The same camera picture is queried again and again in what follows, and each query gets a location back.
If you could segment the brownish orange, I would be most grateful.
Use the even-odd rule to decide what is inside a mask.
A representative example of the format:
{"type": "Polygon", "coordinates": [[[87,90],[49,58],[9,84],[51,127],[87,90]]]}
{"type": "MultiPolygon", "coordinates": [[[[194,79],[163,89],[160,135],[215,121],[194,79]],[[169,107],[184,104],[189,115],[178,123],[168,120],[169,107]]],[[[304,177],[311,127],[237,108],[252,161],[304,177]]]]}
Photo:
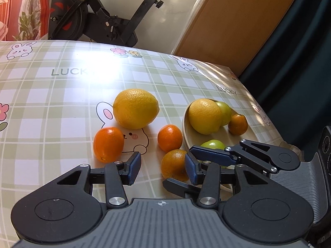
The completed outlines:
{"type": "Polygon", "coordinates": [[[165,179],[173,178],[186,182],[188,176],[185,169],[185,156],[186,151],[181,149],[174,149],[166,153],[161,161],[162,176],[165,179]]]}
{"type": "Polygon", "coordinates": [[[228,130],[234,136],[241,136],[246,133],[248,129],[248,122],[244,115],[235,114],[231,117],[228,123],[228,130]]]}

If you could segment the oval bright orange kumquat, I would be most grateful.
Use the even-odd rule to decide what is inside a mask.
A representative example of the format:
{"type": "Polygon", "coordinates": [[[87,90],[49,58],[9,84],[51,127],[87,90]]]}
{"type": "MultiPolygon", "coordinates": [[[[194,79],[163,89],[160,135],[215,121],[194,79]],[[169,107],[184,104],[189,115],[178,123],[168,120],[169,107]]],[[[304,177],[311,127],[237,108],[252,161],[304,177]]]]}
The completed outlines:
{"type": "Polygon", "coordinates": [[[124,149],[124,134],[116,127],[98,130],[93,141],[93,151],[97,160],[111,163],[120,159],[124,149]]]}

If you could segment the beige round plate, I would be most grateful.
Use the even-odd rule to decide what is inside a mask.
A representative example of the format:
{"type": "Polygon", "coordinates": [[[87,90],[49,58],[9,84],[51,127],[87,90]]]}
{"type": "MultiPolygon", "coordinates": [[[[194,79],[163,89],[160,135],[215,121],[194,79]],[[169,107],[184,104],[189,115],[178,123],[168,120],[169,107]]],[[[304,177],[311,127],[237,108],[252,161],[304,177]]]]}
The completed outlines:
{"type": "Polygon", "coordinates": [[[257,107],[258,104],[249,102],[250,109],[232,109],[233,114],[242,114],[246,117],[248,122],[248,129],[245,134],[241,136],[234,136],[228,131],[227,126],[219,128],[215,133],[204,135],[200,134],[191,126],[188,119],[189,106],[186,107],[182,120],[182,134],[183,134],[183,147],[189,150],[193,145],[201,145],[209,140],[219,140],[226,146],[238,144],[241,139],[248,139],[252,141],[258,141],[262,143],[272,144],[279,146],[283,142],[283,138],[277,131],[273,123],[263,117],[265,113],[263,111],[256,111],[253,107],[257,107]]]}

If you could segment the small round orange tangerine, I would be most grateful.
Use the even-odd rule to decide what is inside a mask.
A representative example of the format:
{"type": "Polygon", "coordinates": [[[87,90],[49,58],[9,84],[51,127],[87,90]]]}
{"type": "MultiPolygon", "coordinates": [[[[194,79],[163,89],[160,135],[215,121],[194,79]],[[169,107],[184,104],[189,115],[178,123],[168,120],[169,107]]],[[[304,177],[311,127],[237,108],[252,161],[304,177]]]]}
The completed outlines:
{"type": "Polygon", "coordinates": [[[164,152],[180,149],[183,141],[182,132],[173,124],[165,125],[159,131],[157,141],[164,152]]]}

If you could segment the round yellow lemon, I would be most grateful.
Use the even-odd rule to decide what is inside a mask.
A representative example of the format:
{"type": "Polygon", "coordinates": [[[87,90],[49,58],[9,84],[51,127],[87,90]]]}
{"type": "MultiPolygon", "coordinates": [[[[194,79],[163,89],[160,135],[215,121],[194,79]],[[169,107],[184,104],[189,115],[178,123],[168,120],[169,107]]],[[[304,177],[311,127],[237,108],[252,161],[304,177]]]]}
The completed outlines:
{"type": "Polygon", "coordinates": [[[197,99],[188,108],[188,120],[198,133],[210,135],[221,127],[221,110],[210,99],[197,99]]]}

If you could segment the yellow-green apple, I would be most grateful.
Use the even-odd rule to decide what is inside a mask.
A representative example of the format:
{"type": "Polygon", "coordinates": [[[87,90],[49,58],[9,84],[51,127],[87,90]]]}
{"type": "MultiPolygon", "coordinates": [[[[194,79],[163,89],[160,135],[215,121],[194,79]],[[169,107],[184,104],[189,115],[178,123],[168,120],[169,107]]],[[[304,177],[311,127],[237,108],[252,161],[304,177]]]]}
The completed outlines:
{"type": "Polygon", "coordinates": [[[232,109],[224,102],[217,101],[216,104],[221,110],[221,126],[227,125],[232,118],[232,109]]]}

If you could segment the yellow lemon with tip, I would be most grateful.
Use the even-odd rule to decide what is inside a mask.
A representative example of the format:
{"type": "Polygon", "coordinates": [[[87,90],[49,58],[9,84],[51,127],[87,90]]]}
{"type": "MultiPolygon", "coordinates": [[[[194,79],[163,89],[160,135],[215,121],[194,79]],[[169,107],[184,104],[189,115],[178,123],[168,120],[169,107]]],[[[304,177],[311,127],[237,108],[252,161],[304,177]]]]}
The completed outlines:
{"type": "Polygon", "coordinates": [[[126,129],[141,129],[159,113],[159,102],[145,90],[131,88],[121,91],[113,103],[114,117],[126,129]]]}

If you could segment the dark teal curtain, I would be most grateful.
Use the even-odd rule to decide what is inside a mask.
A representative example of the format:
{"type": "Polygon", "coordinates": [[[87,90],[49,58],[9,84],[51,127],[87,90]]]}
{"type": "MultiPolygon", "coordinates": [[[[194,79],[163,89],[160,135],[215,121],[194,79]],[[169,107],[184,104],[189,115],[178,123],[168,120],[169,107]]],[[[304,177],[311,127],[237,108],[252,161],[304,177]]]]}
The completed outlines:
{"type": "Polygon", "coordinates": [[[330,0],[295,0],[240,81],[311,159],[330,124],[330,0]]]}

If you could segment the plaid bunny tablecloth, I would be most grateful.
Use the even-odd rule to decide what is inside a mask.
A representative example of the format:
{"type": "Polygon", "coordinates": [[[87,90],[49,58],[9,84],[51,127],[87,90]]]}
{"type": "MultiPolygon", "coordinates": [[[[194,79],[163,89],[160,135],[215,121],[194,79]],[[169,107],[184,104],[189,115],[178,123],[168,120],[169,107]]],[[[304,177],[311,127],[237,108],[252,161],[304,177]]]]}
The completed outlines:
{"type": "Polygon", "coordinates": [[[123,160],[134,147],[143,154],[135,184],[125,188],[129,198],[170,198],[157,135],[167,124],[181,126],[196,99],[223,101],[244,115],[246,138],[286,146],[228,67],[98,43],[1,42],[1,247],[17,241],[10,216],[18,200],[80,164],[102,167],[92,148],[103,124],[96,106],[130,88],[153,94],[160,111],[125,146],[123,160]]]}

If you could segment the wooden door panel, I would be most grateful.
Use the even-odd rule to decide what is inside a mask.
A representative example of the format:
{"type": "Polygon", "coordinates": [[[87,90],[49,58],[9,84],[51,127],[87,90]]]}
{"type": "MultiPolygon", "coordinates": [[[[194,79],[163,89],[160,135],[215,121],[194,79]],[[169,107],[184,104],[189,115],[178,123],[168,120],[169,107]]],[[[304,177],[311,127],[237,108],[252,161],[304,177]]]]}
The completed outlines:
{"type": "Polygon", "coordinates": [[[294,0],[197,0],[174,55],[229,67],[239,76],[294,0]]]}

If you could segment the printed backdrop cloth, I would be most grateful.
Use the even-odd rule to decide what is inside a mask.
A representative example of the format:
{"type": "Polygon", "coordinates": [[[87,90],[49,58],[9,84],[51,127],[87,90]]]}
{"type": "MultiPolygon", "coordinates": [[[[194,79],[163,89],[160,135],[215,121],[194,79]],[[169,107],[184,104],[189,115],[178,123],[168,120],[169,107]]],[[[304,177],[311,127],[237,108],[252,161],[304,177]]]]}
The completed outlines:
{"type": "Polygon", "coordinates": [[[1,41],[46,39],[50,0],[1,0],[1,41]]]}

